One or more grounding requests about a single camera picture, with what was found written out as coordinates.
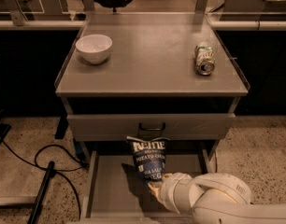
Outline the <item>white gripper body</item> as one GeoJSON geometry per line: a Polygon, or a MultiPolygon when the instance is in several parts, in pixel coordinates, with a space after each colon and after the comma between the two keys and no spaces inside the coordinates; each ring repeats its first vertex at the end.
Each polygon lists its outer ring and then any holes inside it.
{"type": "Polygon", "coordinates": [[[174,213],[184,214],[192,209],[190,198],[193,178],[184,173],[174,173],[160,187],[160,201],[174,213]]]}

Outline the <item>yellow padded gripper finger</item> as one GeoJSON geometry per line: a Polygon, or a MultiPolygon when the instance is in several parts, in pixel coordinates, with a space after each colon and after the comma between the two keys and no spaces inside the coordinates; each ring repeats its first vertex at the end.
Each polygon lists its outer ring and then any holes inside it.
{"type": "Polygon", "coordinates": [[[160,181],[149,181],[148,188],[150,193],[156,198],[157,201],[161,201],[161,188],[168,177],[170,177],[172,173],[166,173],[163,175],[160,181]]]}

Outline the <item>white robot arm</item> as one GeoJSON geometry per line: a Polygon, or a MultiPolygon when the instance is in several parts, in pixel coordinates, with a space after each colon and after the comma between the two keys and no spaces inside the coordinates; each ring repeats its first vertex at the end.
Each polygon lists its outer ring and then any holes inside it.
{"type": "Polygon", "coordinates": [[[167,210],[193,224],[286,224],[286,204],[253,204],[249,186],[233,175],[174,173],[148,187],[167,210]]]}

